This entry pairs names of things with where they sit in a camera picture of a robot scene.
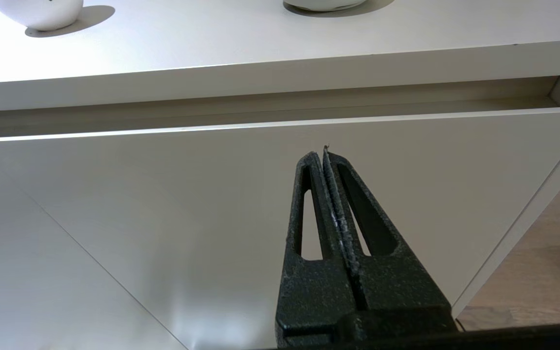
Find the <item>cabinet door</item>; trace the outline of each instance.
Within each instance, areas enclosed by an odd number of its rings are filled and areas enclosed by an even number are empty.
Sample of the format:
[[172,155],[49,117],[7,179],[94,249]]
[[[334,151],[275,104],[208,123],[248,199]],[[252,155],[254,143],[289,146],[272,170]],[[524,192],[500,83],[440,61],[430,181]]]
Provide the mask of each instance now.
[[0,350],[184,349],[0,169]]
[[306,152],[352,162],[451,303],[560,160],[560,108],[162,131],[0,141],[0,161],[190,350],[275,345]]

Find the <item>wooden floor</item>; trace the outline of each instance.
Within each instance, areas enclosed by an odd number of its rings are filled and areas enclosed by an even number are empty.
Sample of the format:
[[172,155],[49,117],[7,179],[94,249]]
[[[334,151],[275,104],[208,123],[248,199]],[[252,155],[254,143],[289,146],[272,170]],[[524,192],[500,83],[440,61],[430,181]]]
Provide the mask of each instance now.
[[458,319],[466,330],[560,323],[560,193]]

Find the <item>white dresser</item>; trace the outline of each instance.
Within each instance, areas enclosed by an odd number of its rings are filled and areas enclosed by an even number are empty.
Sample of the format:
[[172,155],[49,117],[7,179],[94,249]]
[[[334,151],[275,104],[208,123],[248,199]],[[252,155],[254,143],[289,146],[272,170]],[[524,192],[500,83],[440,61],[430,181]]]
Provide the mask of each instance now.
[[560,1],[85,3],[45,37],[0,14],[0,350],[275,346],[325,145],[454,315],[560,190]]

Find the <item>white bowl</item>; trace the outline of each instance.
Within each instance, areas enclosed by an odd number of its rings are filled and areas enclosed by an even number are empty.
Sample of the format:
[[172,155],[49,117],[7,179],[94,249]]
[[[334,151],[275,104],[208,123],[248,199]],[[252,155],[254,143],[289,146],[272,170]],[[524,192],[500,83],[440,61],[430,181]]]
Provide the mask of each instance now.
[[83,0],[0,0],[0,11],[23,26],[54,31],[79,17]]
[[310,11],[338,11],[358,6],[366,0],[285,0],[287,4]]

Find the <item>cabinet top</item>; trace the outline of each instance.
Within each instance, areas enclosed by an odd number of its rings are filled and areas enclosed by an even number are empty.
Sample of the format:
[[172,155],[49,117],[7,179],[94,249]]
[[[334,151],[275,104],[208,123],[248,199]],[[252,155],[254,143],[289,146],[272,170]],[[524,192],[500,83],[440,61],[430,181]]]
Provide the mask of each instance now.
[[560,75],[557,0],[86,0],[59,34],[0,13],[0,110]]

